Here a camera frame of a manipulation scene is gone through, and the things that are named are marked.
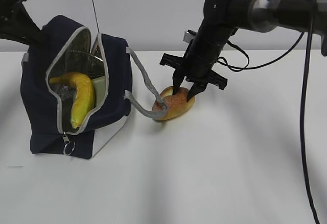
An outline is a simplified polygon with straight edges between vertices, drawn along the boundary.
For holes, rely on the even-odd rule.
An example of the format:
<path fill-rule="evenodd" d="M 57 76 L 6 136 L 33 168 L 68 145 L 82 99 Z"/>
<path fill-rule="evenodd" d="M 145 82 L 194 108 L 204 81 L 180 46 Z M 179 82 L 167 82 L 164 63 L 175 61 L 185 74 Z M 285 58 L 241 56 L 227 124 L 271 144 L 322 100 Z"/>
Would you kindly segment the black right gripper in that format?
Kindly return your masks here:
<path fill-rule="evenodd" d="M 187 94 L 187 99 L 192 99 L 199 93 L 202 93 L 208 83 L 217 86 L 223 90 L 227 86 L 227 78 L 212 71 L 216 56 L 205 56 L 202 52 L 196 52 L 193 48 L 192 40 L 182 57 L 170 54 L 163 54 L 160 65 L 169 66 L 175 69 L 173 80 L 173 94 L 179 91 L 180 85 L 184 79 L 192 84 Z"/>

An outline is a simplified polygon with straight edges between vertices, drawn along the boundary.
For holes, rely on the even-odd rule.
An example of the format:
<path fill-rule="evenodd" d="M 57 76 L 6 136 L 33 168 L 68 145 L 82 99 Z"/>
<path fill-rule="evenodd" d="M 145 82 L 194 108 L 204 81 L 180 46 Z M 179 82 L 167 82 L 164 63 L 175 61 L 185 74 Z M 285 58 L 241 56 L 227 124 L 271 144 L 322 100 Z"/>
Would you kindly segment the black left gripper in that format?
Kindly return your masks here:
<path fill-rule="evenodd" d="M 48 39 L 28 14 L 23 5 L 26 1 L 1 0 L 1 39 L 44 47 Z"/>

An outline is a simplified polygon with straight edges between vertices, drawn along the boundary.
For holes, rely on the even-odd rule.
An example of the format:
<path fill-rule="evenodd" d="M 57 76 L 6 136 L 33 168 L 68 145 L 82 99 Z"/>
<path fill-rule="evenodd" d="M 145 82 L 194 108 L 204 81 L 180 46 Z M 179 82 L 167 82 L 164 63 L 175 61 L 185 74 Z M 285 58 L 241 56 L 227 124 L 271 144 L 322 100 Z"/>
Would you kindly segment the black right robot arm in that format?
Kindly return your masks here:
<path fill-rule="evenodd" d="M 187 99 L 202 93 L 208 84 L 223 90 L 227 79 L 212 71 L 229 38 L 238 29 L 267 33 L 276 27 L 321 36 L 326 56 L 326 0 L 205 0 L 198 31 L 186 31 L 189 45 L 183 57 L 164 54 L 160 64 L 175 69 L 173 92 L 183 80 L 193 85 Z"/>

